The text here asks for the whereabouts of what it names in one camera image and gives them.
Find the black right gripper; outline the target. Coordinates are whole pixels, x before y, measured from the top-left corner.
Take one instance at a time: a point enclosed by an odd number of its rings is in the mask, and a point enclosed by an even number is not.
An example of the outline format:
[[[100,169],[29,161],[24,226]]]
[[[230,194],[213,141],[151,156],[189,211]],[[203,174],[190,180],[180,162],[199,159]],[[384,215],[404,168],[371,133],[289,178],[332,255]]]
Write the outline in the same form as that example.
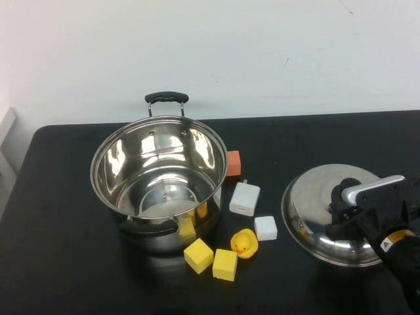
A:
[[[408,227],[419,219],[419,178],[392,175],[367,184],[345,188],[341,192],[347,204],[356,204],[357,213],[331,212],[331,222],[325,225],[325,234],[332,241],[360,242],[365,239],[358,221],[364,216],[373,219],[378,232],[391,228]]]

